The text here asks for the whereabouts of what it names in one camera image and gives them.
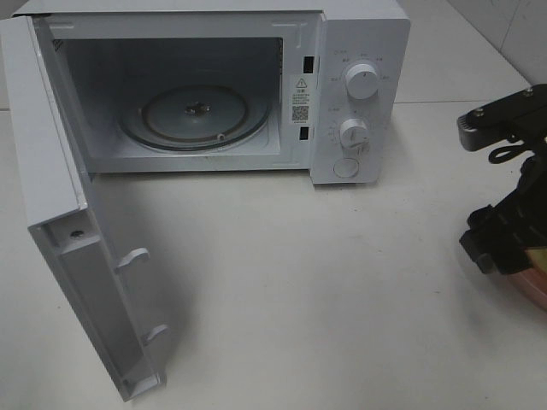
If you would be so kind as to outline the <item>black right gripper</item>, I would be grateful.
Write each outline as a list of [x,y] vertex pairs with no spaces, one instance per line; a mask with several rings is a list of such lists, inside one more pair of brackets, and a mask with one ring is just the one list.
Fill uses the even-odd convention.
[[468,217],[459,243],[484,274],[515,274],[529,267],[527,249],[546,247],[546,126],[511,123],[509,159],[532,151],[515,189],[495,206]]

